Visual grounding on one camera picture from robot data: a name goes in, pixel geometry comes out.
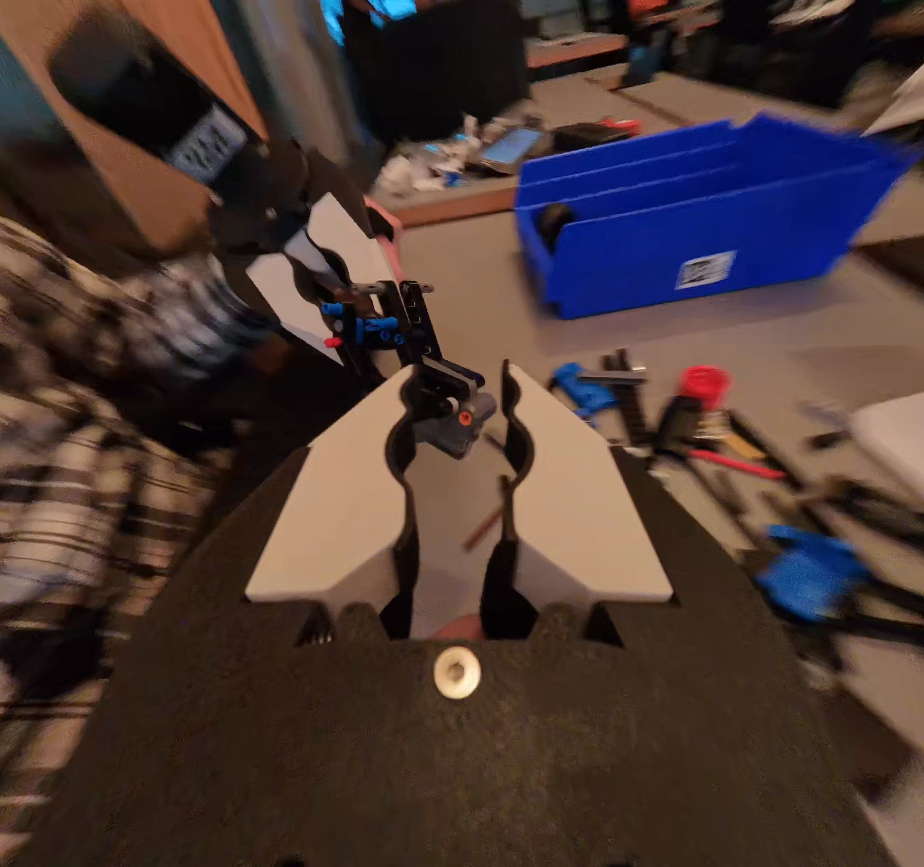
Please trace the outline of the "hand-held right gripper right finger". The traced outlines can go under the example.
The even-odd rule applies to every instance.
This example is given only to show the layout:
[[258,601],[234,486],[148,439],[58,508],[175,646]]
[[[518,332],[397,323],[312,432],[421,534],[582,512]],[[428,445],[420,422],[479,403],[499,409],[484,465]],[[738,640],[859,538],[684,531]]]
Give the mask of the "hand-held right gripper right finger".
[[670,604],[675,590],[643,523],[616,449],[545,386],[502,365],[501,534],[479,604],[488,639],[525,639],[549,607],[580,627],[610,605]]

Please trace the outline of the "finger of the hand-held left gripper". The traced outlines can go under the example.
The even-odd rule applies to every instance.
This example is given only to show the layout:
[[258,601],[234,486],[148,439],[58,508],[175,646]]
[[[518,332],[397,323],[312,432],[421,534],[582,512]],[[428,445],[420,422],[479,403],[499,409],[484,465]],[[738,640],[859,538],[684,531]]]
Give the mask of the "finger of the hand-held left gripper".
[[326,344],[333,339],[333,332],[321,315],[320,306],[302,295],[296,285],[295,265],[294,260],[281,252],[262,254],[246,267],[245,273],[283,330],[343,367],[337,349]]
[[328,287],[398,283],[384,246],[330,191],[311,205],[307,224],[287,241],[283,253]]

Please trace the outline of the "toy brick motor assembly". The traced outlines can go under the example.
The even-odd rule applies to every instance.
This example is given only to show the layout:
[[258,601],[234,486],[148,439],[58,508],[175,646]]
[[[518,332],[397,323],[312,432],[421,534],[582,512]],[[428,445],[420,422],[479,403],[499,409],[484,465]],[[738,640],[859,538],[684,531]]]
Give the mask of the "toy brick motor assembly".
[[410,414],[415,439],[461,459],[497,410],[485,379],[446,360],[427,306],[433,286],[378,281],[336,290],[319,304],[332,336],[324,341],[352,370],[366,395],[385,382],[375,353],[394,353],[411,367]]

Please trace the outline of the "grey desk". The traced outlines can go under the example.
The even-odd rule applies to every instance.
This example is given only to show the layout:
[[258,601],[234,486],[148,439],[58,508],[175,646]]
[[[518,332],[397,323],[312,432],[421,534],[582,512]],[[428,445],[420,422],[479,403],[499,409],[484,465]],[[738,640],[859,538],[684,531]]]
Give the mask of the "grey desk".
[[[492,390],[505,358],[544,382],[561,362],[593,366],[624,346],[650,371],[645,400],[657,416],[685,368],[716,365],[733,376],[731,407],[804,476],[843,474],[912,500],[853,446],[802,449],[823,426],[802,401],[852,409],[922,390],[922,301],[890,275],[855,255],[814,282],[565,322],[536,307],[514,232],[512,214],[493,214],[409,228],[400,246],[407,276],[434,284],[428,305],[445,353]],[[479,443],[461,463],[422,448],[410,468],[423,551],[414,637],[477,609],[491,544],[468,556],[461,544],[496,505],[502,467]],[[844,685],[922,754],[922,651],[849,636],[838,648]],[[885,803],[860,801],[899,865],[922,865],[922,757],[913,765]]]

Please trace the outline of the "person's left hand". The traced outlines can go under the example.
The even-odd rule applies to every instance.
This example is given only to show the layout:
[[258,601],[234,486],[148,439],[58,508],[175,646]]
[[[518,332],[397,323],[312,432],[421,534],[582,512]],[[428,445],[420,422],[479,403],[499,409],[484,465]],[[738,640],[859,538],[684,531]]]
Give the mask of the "person's left hand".
[[372,228],[372,235],[378,241],[396,283],[401,283],[405,279],[400,254],[403,226],[394,215],[390,214],[379,203],[376,203],[372,197],[365,195],[363,200]]

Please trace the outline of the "black toy cylinder piece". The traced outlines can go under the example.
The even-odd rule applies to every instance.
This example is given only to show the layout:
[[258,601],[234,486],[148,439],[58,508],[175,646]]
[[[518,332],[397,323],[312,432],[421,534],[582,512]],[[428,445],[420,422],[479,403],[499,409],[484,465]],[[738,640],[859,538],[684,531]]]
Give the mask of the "black toy cylinder piece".
[[653,438],[653,455],[686,459],[699,432],[702,405],[699,399],[676,395],[665,406]]

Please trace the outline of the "red toy axle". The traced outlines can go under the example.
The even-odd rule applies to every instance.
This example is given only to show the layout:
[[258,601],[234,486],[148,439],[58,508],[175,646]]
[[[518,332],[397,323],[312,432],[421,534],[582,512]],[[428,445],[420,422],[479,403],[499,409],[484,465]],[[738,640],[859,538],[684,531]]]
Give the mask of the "red toy axle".
[[760,478],[770,481],[781,481],[786,477],[786,473],[779,469],[770,468],[757,464],[753,461],[742,460],[733,457],[726,457],[722,454],[706,450],[693,448],[687,450],[688,460],[698,460],[707,462],[712,465],[720,466],[728,470],[738,472],[747,476]]

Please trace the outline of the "grey tablet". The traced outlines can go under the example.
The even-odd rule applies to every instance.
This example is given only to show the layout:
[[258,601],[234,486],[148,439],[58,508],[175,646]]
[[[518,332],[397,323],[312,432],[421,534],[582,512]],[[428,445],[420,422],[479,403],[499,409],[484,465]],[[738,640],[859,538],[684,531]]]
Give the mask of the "grey tablet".
[[514,127],[490,145],[482,145],[477,160],[492,170],[516,173],[525,161],[545,154],[550,144],[550,134],[543,130]]

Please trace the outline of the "black toy tyre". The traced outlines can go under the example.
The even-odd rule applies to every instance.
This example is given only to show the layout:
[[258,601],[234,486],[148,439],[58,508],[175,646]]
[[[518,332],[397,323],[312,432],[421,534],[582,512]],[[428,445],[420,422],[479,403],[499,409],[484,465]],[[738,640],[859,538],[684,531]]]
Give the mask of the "black toy tyre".
[[550,254],[556,254],[558,239],[562,231],[575,220],[574,209],[567,203],[548,203],[539,211],[536,221],[537,231]]

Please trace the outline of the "wooden-edged table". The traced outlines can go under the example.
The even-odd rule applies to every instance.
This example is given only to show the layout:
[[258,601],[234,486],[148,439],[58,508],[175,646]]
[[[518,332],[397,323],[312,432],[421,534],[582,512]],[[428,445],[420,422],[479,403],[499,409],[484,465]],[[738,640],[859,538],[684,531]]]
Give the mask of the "wooden-edged table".
[[[658,105],[655,94],[649,93],[645,85],[615,89],[617,73],[624,69],[623,65],[614,65],[599,73],[536,83],[526,108],[535,110],[552,128],[595,122],[604,117],[638,121],[645,134],[697,125],[697,120],[689,114]],[[370,200],[404,228],[415,228],[507,213],[514,206],[517,188],[517,175],[478,180],[441,191],[412,191],[404,196],[374,186]]]

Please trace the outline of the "blue storage bin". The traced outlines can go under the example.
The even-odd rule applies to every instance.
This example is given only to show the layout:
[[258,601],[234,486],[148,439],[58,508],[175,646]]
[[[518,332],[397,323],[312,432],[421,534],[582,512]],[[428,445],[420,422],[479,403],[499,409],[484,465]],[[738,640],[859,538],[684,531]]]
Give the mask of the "blue storage bin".
[[[527,162],[514,218],[540,303],[563,319],[831,272],[920,151],[759,114]],[[556,254],[539,211],[576,220]]]

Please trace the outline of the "black angled toy beam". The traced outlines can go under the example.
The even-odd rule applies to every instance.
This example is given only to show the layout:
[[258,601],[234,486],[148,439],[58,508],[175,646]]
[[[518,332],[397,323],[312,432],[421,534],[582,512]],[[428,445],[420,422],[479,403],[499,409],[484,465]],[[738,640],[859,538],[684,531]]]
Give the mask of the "black angled toy beam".
[[850,636],[923,649],[923,594],[877,577],[851,584],[828,618]]

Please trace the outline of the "white book stand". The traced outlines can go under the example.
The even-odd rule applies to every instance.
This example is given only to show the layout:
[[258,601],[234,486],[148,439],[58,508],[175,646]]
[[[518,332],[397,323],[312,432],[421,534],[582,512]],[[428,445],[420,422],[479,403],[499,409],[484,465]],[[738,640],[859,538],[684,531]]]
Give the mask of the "white book stand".
[[858,446],[916,495],[923,496],[923,393],[871,404],[853,412]]

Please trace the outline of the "small blue box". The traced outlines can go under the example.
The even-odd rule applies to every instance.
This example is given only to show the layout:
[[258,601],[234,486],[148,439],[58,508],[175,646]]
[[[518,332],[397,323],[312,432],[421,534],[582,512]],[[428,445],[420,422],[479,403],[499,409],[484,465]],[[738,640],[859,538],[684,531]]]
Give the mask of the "small blue box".
[[623,90],[645,85],[653,80],[663,64],[664,42],[659,40],[632,45],[629,59],[620,84]]

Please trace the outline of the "black toy frame piece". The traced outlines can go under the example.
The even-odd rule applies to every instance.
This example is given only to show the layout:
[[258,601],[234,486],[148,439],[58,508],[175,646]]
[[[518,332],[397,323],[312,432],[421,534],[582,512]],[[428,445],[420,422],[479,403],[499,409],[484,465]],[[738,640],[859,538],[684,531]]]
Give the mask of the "black toy frame piece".
[[923,511],[886,492],[844,477],[830,476],[822,498],[873,531],[918,550],[923,549]]

